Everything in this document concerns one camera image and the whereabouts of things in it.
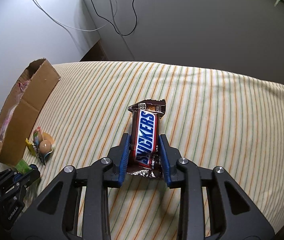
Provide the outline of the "striped cream tablecloth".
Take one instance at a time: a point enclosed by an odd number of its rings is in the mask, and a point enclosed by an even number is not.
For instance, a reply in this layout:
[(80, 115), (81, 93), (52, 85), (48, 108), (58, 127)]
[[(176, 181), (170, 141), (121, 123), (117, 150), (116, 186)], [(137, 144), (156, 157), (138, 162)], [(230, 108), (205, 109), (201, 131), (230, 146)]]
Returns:
[(160, 133), (201, 167), (224, 167), (274, 228), (284, 226), (284, 85), (230, 72), (147, 62), (55, 65), (61, 79), (35, 126), (55, 140), (25, 205), (67, 165), (85, 167), (130, 133), (128, 107), (164, 99)]

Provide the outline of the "red blue jelly cup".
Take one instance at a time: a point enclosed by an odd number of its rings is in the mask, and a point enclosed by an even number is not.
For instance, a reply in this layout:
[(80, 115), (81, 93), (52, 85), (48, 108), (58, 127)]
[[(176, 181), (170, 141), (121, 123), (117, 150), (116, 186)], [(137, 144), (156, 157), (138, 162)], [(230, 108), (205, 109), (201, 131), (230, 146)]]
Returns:
[(41, 127), (38, 126), (33, 131), (33, 143), (35, 146), (39, 146), (42, 141), (43, 141), (42, 130), (41, 130)]

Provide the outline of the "Snickers bar brown wrapper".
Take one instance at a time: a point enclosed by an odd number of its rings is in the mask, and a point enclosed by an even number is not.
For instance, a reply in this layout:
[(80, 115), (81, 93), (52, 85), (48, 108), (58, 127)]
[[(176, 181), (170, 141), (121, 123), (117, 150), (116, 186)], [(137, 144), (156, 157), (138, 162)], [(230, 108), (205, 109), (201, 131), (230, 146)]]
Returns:
[(166, 101), (146, 99), (128, 107), (132, 113), (130, 155), (127, 172), (145, 178), (160, 178), (159, 123)]

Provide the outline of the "cardboard box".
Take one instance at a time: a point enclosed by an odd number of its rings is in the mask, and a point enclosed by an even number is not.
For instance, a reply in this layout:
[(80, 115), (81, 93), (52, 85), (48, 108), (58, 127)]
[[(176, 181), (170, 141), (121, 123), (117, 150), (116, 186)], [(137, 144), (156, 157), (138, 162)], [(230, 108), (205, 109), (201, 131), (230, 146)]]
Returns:
[(4, 140), (0, 142), (0, 163), (12, 167), (22, 159), (26, 148), (25, 139), (32, 133), (39, 113), (60, 80), (60, 75), (47, 59), (31, 62), (6, 98), (0, 112), (0, 129), (7, 111), (14, 104), (19, 90), (18, 83), (28, 79), (31, 81), (13, 113)]

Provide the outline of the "green snack packet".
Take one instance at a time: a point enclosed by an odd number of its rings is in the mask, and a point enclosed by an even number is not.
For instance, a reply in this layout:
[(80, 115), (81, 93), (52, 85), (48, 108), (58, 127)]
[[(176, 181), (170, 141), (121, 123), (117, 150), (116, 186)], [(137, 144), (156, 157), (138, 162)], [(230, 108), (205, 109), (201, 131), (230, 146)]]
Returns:
[(30, 167), (23, 159), (20, 159), (20, 161), (15, 165), (15, 169), (22, 175), (33, 170), (32, 167)]

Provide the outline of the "yellow snack packet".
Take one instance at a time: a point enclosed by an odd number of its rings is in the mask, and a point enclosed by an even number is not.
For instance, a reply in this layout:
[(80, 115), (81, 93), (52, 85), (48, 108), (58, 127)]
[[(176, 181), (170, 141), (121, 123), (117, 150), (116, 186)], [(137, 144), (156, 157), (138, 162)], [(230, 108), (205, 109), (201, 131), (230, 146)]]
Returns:
[(27, 138), (26, 138), (25, 142), (26, 142), (26, 146), (27, 146), (29, 152), (31, 153), (31, 155), (36, 156), (36, 146), (35, 146), (34, 142), (32, 140), (31, 141), (28, 140)]

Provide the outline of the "pink packet in box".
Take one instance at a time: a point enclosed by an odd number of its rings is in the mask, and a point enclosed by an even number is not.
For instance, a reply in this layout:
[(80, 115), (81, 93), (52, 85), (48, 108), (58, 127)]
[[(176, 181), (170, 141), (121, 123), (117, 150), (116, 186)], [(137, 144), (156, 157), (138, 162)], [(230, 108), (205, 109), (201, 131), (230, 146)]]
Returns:
[(7, 111), (6, 117), (4, 119), (2, 127), (0, 129), (0, 142), (2, 142), (4, 140), (4, 137), (6, 136), (6, 131), (7, 131), (8, 125), (9, 125), (9, 123), (10, 123), (12, 117), (13, 117), (13, 113), (14, 113), (17, 105), (19, 104), (19, 102), (20, 102), (26, 88), (28, 87), (30, 81), (31, 81), (31, 79), (28, 79), (25, 82), (19, 82), (18, 83), (19, 90), (18, 90), (17, 94), (15, 95), (14, 104)]

